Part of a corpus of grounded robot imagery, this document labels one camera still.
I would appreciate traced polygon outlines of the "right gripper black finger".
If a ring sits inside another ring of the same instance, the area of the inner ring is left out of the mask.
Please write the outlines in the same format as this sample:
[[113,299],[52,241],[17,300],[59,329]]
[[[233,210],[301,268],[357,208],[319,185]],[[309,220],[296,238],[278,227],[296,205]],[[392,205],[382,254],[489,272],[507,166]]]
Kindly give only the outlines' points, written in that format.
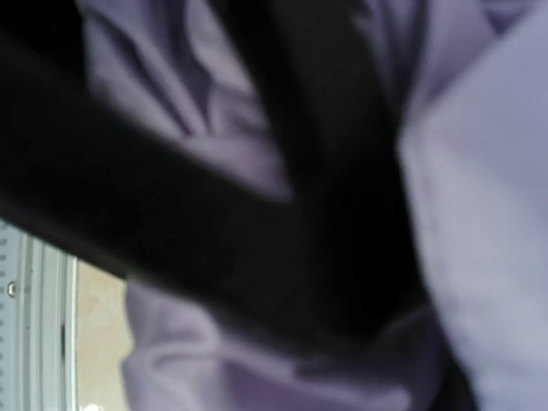
[[271,200],[1,38],[1,217],[283,345],[360,352],[425,303],[390,113],[353,1],[215,1],[293,195]]

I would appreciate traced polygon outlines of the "lavender folding umbrella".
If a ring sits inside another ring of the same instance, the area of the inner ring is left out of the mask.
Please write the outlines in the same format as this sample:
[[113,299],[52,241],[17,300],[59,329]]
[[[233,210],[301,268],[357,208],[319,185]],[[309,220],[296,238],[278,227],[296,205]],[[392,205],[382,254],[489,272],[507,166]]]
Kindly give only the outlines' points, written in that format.
[[[88,83],[180,148],[289,192],[259,101],[204,1],[82,1]],[[357,1],[392,106],[433,303],[358,360],[306,360],[129,278],[133,410],[544,410],[547,4]]]

